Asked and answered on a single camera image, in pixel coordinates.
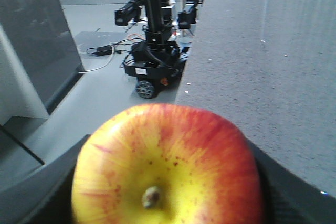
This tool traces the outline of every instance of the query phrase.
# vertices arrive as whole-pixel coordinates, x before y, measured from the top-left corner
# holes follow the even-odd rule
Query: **gray countertop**
[[[335,197],[335,40],[335,0],[205,0],[176,103],[228,118]]]

